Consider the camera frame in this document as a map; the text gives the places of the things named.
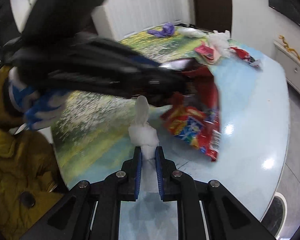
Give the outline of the blue white gloved left hand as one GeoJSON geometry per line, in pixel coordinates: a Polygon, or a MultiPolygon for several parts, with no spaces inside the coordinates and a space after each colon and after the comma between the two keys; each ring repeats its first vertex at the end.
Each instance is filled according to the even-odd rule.
{"type": "Polygon", "coordinates": [[[20,79],[17,68],[8,73],[8,95],[15,110],[23,114],[28,128],[37,131],[54,124],[66,107],[69,90],[52,90],[40,95],[20,79]]]}

